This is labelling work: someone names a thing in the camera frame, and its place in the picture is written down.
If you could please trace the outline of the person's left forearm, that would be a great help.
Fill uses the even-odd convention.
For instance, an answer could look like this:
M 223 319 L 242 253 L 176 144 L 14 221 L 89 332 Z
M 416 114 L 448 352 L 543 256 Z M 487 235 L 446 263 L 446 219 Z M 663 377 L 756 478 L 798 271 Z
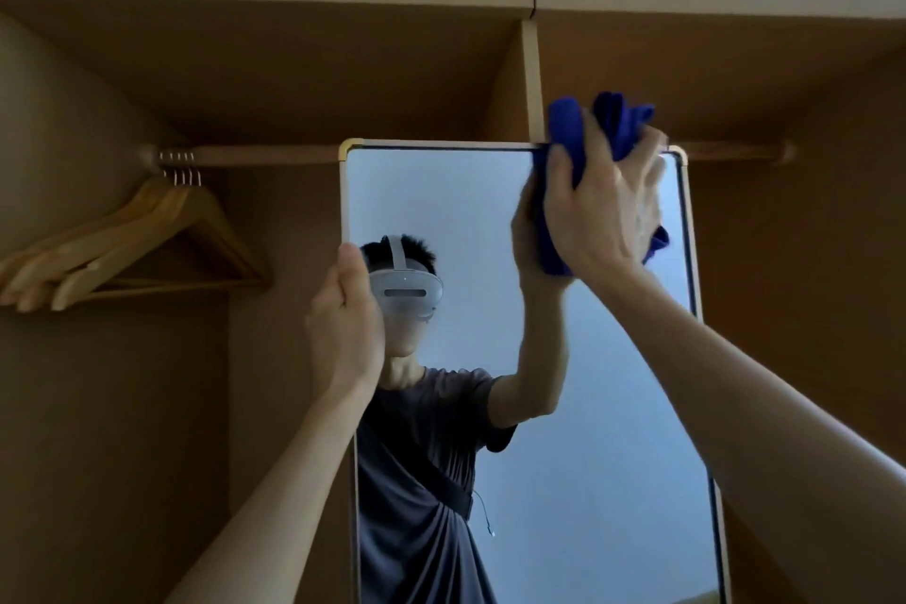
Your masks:
M 375 378 L 335 381 L 164 604 L 294 604 L 311 545 Z

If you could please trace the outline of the person's left hand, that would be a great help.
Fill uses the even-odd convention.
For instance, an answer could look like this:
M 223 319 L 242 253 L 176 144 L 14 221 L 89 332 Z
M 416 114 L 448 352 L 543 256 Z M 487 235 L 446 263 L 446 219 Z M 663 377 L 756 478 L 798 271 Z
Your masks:
M 373 295 L 372 312 L 340 306 L 337 257 L 338 252 L 311 300 L 305 320 L 311 372 L 319 397 L 362 415 L 375 393 L 384 363 L 383 317 Z

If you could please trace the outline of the wooden clothes rod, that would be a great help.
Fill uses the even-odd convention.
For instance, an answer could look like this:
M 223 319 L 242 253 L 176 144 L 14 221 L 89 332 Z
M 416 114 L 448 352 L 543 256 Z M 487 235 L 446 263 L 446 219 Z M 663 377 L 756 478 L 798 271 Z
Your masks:
M 344 162 L 354 149 L 452 150 L 452 151 L 534 151 L 540 143 L 414 141 L 348 139 L 339 144 L 196 144 L 140 148 L 143 163 L 151 170 L 165 168 L 239 168 L 263 166 L 306 166 Z M 797 146 L 780 143 L 705 141 L 674 143 L 669 152 L 681 154 L 687 162 L 759 162 L 786 164 L 797 156 Z

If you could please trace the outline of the person's right hand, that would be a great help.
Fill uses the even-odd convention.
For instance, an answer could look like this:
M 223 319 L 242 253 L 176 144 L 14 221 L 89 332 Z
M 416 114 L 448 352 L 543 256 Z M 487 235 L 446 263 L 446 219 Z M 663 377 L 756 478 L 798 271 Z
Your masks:
M 642 260 L 662 225 L 658 188 L 667 137 L 645 126 L 639 144 L 619 163 L 583 108 L 586 165 L 575 188 L 576 203 L 565 215 L 546 215 L 557 252 L 575 278 L 602 301 L 619 292 L 656 286 Z

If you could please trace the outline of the white framed mirror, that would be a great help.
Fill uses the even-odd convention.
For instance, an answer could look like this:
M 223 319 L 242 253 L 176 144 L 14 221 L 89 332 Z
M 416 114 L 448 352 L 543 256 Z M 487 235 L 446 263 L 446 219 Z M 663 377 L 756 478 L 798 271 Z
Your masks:
M 344 150 L 344 238 L 386 329 L 356 604 L 730 604 L 677 414 L 591 289 L 541 269 L 531 146 Z

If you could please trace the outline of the person's right forearm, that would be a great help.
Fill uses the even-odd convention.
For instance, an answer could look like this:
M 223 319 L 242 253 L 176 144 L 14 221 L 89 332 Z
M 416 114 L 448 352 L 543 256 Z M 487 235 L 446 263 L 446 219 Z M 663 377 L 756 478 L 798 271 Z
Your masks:
M 722 496 L 810 604 L 906 604 L 906 468 L 704 325 L 641 267 L 574 268 Z

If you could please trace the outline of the brown open wardrobe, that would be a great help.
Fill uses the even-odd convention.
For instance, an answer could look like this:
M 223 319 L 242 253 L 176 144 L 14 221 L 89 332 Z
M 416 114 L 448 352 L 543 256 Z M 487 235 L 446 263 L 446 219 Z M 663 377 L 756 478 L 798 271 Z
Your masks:
M 147 144 L 530 141 L 602 90 L 693 143 L 708 323 L 906 461 L 906 20 L 0 0 L 0 258 L 97 219 Z M 338 165 L 206 173 L 271 289 L 0 308 L 0 604 L 160 604 L 311 401 Z

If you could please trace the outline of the blue cleaning cloth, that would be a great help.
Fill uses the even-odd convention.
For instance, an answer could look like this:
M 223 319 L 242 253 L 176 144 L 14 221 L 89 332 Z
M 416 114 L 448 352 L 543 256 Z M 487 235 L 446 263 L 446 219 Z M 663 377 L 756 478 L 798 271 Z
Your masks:
M 595 97 L 592 114 L 610 146 L 612 159 L 619 163 L 636 148 L 644 127 L 654 117 L 655 106 L 632 105 L 623 94 L 605 91 Z M 536 227 L 537 252 L 543 272 L 554 277 L 571 277 L 572 271 L 553 244 L 543 205 L 548 157 L 554 143 L 560 144 L 572 160 L 572 186 L 581 183 L 586 154 L 583 107 L 579 101 L 572 96 L 553 101 L 548 106 L 548 128 L 551 142 L 543 143 L 532 156 L 536 185 L 529 212 Z

